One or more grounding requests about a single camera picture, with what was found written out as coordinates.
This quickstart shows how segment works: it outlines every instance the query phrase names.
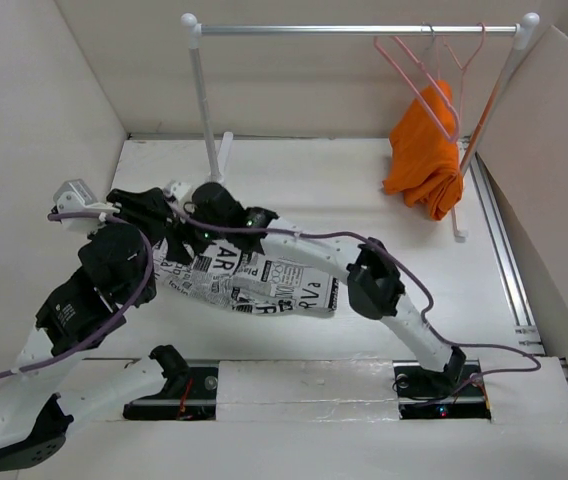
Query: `table surface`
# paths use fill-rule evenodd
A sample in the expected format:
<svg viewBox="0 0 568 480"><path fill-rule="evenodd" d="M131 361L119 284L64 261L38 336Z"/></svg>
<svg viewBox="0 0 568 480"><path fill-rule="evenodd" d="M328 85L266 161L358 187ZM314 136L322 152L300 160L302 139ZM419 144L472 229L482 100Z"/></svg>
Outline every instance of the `table surface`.
<svg viewBox="0 0 568 480"><path fill-rule="evenodd" d="M461 203L470 237L457 243L449 219L432 222L380 192L389 156L382 140L237 141L228 187L245 205L309 230L382 239L433 290L431 318L443 333L517 344L471 178ZM128 141L113 186L141 191L206 174L202 142ZM412 355L384 326L358 318L345 293L334 317L317 319L242 316L160 290L100 356L174 343L188 358L266 360L220 364L215 422L96 421L19 479L568 478L568 388L557 359L542 358L533 374L487 377L492 421L399 421L385 372L388 359ZM485 369L525 365L515 355L467 353ZM346 360L322 361L331 359Z"/></svg>
<svg viewBox="0 0 568 480"><path fill-rule="evenodd" d="M430 319L448 338L517 345L471 176L460 204L470 236L458 243L450 217L434 222L422 206L410 209L401 196L381 191L390 154L382 139L236 140L227 187L244 205L275 210L308 231L352 230L381 239L431 289L436 306ZM113 188L143 191L173 179L198 184L207 174L201 141L129 140ZM405 283L416 305L424 306L420 291ZM141 357L171 341L190 359L414 358L386 327L350 309L343 286L328 319L242 315L164 288L127 318L96 355ZM496 354L472 352L480 358Z"/></svg>

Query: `clothes rack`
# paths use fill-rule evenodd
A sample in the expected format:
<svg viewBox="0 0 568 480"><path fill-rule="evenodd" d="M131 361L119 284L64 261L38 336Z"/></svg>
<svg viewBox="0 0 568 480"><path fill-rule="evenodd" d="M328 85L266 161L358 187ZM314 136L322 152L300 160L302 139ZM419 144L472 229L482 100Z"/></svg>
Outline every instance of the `clothes rack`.
<svg viewBox="0 0 568 480"><path fill-rule="evenodd" d="M208 108L204 72L200 59L200 38L204 36L264 36L264 35L364 35L364 36L498 36L513 37L511 51L504 62L504 66L495 82L495 86L488 98L482 116L471 136L469 145L460 163L462 173L466 173L470 161L477 151L482 134L490 119L497 101L519 65L525 53L535 27L539 23L536 13L527 13L520 23L515 25L499 26L442 26L442 25L203 25L197 21L195 15L186 13L182 15L182 25L188 32L189 53L193 67L198 106L204 130L204 142L210 165L211 181L223 182L226 165L231 150L233 134L224 133L219 153L215 148L211 115Z"/></svg>

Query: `purple cable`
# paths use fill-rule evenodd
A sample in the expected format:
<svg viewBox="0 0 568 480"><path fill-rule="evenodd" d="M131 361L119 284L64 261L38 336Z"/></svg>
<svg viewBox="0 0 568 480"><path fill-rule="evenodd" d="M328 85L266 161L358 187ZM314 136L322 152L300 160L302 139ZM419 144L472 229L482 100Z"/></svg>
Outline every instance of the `purple cable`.
<svg viewBox="0 0 568 480"><path fill-rule="evenodd" d="M99 218L99 216L100 216L100 214L95 213L95 212L76 212L76 213L50 214L48 216L48 219L51 222L55 222L55 221L64 220L64 219L67 219L67 218ZM112 215L107 215L106 221L110 222L110 223L128 224L128 222L125 222L122 219L113 217ZM126 311L135 303L135 301L138 299L138 297L142 294L144 287L148 283L148 280L151 278L151 275L153 274L153 248L151 247L151 243L148 241L148 238L146 238L146 235L144 235L141 231L140 231L140 236L142 237L142 241L144 242L144 247L146 248L146 254L147 254L146 269L144 270L144 276L142 278L142 281L140 282L140 284L137 286L137 288L133 292L133 295L131 295L131 298L129 298L126 302L124 302L122 307L117 312L115 312L113 314L113 316L111 316L111 318L109 318L104 323L104 325L102 325L100 328L98 328L95 332L93 332L91 335L89 335L82 342L78 343L73 348L70 348L66 352L64 352L64 353L62 353L62 354L60 354L56 357L52 357L52 358L49 358L47 360L42 360L41 362L36 362L36 363L32 363L30 365L26 365L25 367L21 367L19 369L20 372L26 373L26 372L30 372L32 370L38 370L40 368L49 367L49 366L54 365L58 362L61 362L62 360L70 357L71 355L84 350L86 347L91 345L95 340L100 338L102 335L104 335L105 333L108 333L117 324L117 322L122 318L124 313L126 313ZM3 372L0 372L0 380L3 379L3 378L10 377L12 375L14 375L14 373L11 372L10 370L4 370Z"/></svg>
<svg viewBox="0 0 568 480"><path fill-rule="evenodd" d="M492 349L497 349L497 350L506 350L508 352L517 353L518 355L522 355L523 357L531 360L535 364L534 366L528 367L528 368L526 368L526 367L525 368L495 368L493 370L486 370L484 372L471 375L467 380L465 380L464 382L459 384L451 392L450 396L455 395L456 393L458 393L459 391L464 389L467 385L474 383L474 382L477 382L478 380L482 379L486 375L492 375L492 374L495 374L495 373L536 372L537 370L542 368L542 364L540 363L540 361L537 358L535 358L535 356L533 356L532 354L527 353L523 350L515 348L515 347L510 347L508 345L499 345L497 343L458 343L458 342L453 342L453 341L445 338L444 336L442 336L442 334L440 334L440 332L438 332L435 329L435 327L433 327L433 325L431 325L431 323L426 318L426 314L430 310L432 310L433 306L435 305L435 300L433 299L433 294L426 287L426 285L424 285L424 283L411 270L409 270L408 267L406 267L406 265L404 265L402 262L400 262L397 258L395 258L393 255L391 255L388 251L386 251L384 248L380 247L379 245L377 245L374 242L371 242L368 238L363 237L362 235L360 235L358 233L348 232L348 231L332 232L332 233L303 233L303 232L296 232L296 231L293 231L293 230L287 230L287 229L284 229L284 228L218 227L218 226L215 226L215 225L210 225L208 223L203 223L203 222L199 222L197 220L193 220L191 217L189 217L187 214L179 211L177 208L173 208L172 210L183 221L190 223L191 225L193 225L197 228L201 228L202 230L209 230L209 231L218 232L218 233L235 233L235 234L239 233L239 234L249 234L249 235L250 234L259 235L259 234L262 234L262 233L267 233L267 234L287 235L287 236L291 236L291 237L307 238L309 240L325 240L325 239L328 239L328 238L338 238L338 237L354 238L355 240L358 240L359 242L362 242L362 243L368 245L369 247L371 247L373 250L375 250L377 253L379 253L386 260L397 265L397 267L400 270L402 270L413 281L413 283L415 283L415 285L418 286L418 288L420 290L422 290L422 292L424 293L424 295L426 296L426 299L428 301L428 304L426 305L426 307L424 307L424 309L422 309L422 311L420 312L420 315L422 317L422 321L428 326L429 330L433 333L433 335L435 335L435 337L440 342L442 342L442 343L444 343L444 344L446 344L450 347L458 347L458 348L492 348Z"/></svg>

